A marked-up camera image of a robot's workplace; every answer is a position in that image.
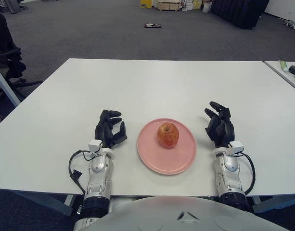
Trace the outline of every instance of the apple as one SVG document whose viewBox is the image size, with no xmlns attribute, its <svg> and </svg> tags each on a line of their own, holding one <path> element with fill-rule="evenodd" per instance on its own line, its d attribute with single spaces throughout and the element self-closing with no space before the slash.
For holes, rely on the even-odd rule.
<svg viewBox="0 0 295 231">
<path fill-rule="evenodd" d="M 172 123 L 164 123 L 159 126 L 157 138 L 159 143 L 166 148 L 173 148 L 180 137 L 180 132 Z"/>
</svg>

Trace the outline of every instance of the floor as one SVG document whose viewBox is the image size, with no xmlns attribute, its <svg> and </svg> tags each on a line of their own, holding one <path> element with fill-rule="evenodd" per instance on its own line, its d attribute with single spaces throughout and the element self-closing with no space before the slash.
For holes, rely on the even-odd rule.
<svg viewBox="0 0 295 231">
<path fill-rule="evenodd" d="M 243 30 L 212 13 L 141 9 L 137 0 L 37 0 L 26 6 L 5 16 L 28 81 L 45 80 L 68 58 L 295 61 L 295 30 L 268 14 L 255 29 Z M 163 27 L 146 29 L 145 23 Z M 34 88 L 21 91 L 28 95 Z M 0 114 L 11 110 L 4 100 Z M 295 231 L 295 206 L 259 216 Z M 76 219 L 0 190 L 0 231 L 70 231 Z"/>
</svg>

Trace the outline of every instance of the white connector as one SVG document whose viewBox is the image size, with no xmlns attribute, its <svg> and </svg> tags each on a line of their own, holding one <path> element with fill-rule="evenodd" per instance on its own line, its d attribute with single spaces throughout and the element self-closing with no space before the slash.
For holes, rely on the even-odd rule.
<svg viewBox="0 0 295 231">
<path fill-rule="evenodd" d="M 244 145 L 240 141 L 231 141 L 231 153 L 239 153 L 244 150 Z"/>
<path fill-rule="evenodd" d="M 100 150 L 101 148 L 101 140 L 91 140 L 89 143 L 89 149 L 92 153 L 95 153 Z"/>
</svg>

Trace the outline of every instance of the white wall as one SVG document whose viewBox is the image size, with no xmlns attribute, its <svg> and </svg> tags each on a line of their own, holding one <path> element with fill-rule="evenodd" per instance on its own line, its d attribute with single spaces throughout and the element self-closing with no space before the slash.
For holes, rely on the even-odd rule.
<svg viewBox="0 0 295 231">
<path fill-rule="evenodd" d="M 269 0 L 265 12 L 295 21 L 295 0 Z"/>
</svg>

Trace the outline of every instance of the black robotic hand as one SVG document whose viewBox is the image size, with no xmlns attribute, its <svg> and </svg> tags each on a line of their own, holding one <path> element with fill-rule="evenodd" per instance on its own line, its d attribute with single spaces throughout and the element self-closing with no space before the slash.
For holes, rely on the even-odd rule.
<svg viewBox="0 0 295 231">
<path fill-rule="evenodd" d="M 215 143 L 215 147 L 228 147 L 231 141 L 235 140 L 234 126 L 230 122 L 230 110 L 219 103 L 211 101 L 209 105 L 214 108 L 219 115 L 205 109 L 205 113 L 211 118 L 208 127 L 205 128 L 210 139 Z"/>
<path fill-rule="evenodd" d="M 122 118 L 119 117 L 121 115 L 117 111 L 103 110 L 101 113 L 100 121 L 95 130 L 95 139 L 103 142 L 103 148 L 112 148 L 127 139 L 124 122 L 121 123 L 118 133 L 114 135 L 112 133 L 113 125 L 122 121 Z"/>
</svg>

